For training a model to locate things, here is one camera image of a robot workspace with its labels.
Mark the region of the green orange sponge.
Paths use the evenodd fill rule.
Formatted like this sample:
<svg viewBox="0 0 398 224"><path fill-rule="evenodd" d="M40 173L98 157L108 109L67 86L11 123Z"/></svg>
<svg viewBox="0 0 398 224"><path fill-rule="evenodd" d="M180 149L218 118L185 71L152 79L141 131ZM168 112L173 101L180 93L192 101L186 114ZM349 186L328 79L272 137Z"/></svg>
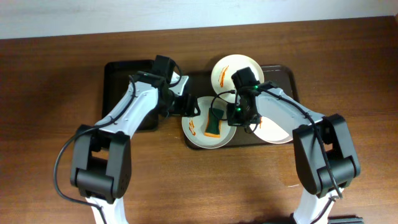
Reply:
<svg viewBox="0 0 398 224"><path fill-rule="evenodd" d="M224 111L218 108L210 108L208 110L208 122L206 124L204 135L211 138L221 137L221 120Z"/></svg>

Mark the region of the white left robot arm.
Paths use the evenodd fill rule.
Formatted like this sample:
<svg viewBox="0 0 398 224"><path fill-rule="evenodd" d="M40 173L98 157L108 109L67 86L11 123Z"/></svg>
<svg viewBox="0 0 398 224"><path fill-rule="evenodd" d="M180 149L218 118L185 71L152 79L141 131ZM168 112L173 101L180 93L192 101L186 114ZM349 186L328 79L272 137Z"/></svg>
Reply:
<svg viewBox="0 0 398 224"><path fill-rule="evenodd" d="M162 116L200 115L197 98L184 92L187 76L177 64L156 56L152 68L129 77L124 96L94 126L82 125L73 137L70 182L93 209L97 223L125 223L123 195L132 173L131 138L152 111Z"/></svg>

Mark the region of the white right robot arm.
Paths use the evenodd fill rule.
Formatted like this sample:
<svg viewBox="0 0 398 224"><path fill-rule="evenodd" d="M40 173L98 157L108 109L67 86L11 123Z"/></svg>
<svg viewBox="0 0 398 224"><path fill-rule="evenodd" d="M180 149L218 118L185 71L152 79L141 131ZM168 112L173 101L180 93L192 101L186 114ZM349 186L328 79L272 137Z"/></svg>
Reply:
<svg viewBox="0 0 398 224"><path fill-rule="evenodd" d="M342 191L361 172L345 119L302 106L276 84L261 83L248 67L231 79L235 99L227 105L228 125L255 131L266 117L293 138L303 193L299 206L282 223L363 223L361 217L328 216L333 204L343 197Z"/></svg>

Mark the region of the white plate back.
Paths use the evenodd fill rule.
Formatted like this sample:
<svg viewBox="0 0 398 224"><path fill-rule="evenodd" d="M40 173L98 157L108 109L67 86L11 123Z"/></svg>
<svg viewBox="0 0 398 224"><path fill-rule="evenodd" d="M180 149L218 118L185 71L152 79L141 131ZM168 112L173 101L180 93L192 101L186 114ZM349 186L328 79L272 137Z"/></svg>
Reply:
<svg viewBox="0 0 398 224"><path fill-rule="evenodd" d="M260 65L252 58L234 54L223 57L213 67L211 72L211 84L216 94L224 91L235 90L231 76L242 68L249 67L256 80L264 82L264 74Z"/></svg>

